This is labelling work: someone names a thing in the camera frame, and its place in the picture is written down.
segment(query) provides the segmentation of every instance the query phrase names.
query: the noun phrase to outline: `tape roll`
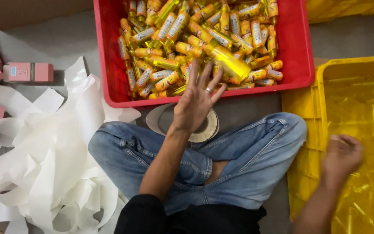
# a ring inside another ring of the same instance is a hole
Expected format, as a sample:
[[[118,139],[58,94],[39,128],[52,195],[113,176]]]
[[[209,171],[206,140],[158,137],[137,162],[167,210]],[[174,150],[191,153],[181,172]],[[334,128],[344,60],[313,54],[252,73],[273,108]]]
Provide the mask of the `tape roll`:
[[[167,109],[170,105],[172,105],[172,103],[154,108],[153,110],[150,111],[150,113],[147,115],[145,119],[148,127],[151,130],[163,136],[165,136],[165,133],[163,133],[163,131],[161,131],[161,129],[159,128],[158,120],[161,114],[164,112],[164,110]],[[204,130],[201,132],[195,132],[191,134],[189,141],[195,142],[195,143],[207,141],[213,138],[218,132],[219,132],[219,118],[217,117],[217,114],[214,111],[214,109],[211,109],[209,114],[207,115],[207,125],[204,128]]]

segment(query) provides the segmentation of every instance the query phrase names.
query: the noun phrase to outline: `blue sticker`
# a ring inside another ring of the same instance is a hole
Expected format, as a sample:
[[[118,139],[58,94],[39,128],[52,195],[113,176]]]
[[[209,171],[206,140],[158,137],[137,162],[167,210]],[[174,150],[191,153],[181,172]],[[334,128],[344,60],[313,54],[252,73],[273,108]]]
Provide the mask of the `blue sticker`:
[[[11,76],[17,75],[17,67],[11,67]]]

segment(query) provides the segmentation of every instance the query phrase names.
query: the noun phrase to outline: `red plastic crate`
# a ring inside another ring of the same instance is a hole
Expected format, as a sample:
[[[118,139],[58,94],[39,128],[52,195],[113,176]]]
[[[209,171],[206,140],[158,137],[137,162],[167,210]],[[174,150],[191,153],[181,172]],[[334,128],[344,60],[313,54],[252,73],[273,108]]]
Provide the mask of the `red plastic crate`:
[[[106,103],[113,108],[127,108],[177,102],[180,97],[130,101],[126,68],[117,44],[119,20],[126,17],[127,13],[119,0],[94,0],[94,7]],[[223,97],[302,88],[314,82],[315,71],[305,1],[281,0],[278,1],[278,9],[276,33],[279,51],[276,59],[284,62],[281,70],[283,79],[275,86],[226,91]]]

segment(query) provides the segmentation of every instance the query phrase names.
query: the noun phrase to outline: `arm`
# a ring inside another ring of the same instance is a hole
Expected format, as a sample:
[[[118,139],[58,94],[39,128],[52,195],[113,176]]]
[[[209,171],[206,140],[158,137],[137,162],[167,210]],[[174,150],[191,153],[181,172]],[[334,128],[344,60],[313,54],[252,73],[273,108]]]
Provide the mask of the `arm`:
[[[361,143],[351,136],[331,136],[318,188],[298,215],[293,234],[331,233],[338,196],[350,173],[361,165],[362,151]]]
[[[213,96],[203,89],[212,68],[213,63],[208,63],[200,77],[197,78],[198,60],[194,60],[189,83],[180,101],[174,107],[174,120],[160,151],[144,174],[138,194],[150,194],[161,201],[165,200],[168,190],[174,183],[191,133],[195,132],[205,120],[211,107],[226,89],[224,84]],[[207,88],[214,90],[222,77],[223,69],[209,82]]]

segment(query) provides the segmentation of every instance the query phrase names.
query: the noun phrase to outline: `person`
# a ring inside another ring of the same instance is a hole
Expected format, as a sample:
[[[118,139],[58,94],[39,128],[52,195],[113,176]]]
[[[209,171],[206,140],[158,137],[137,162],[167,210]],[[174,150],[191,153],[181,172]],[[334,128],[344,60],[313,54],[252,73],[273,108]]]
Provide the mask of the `person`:
[[[203,89],[212,62],[189,83],[174,107],[166,136],[123,122],[101,126],[89,151],[129,199],[115,234],[259,233],[262,207],[305,141],[307,126],[294,114],[270,114],[202,143],[188,143],[226,84],[211,95],[223,69]],[[330,233],[340,189],[361,162],[361,145],[332,136],[318,189],[293,225],[294,234]]]

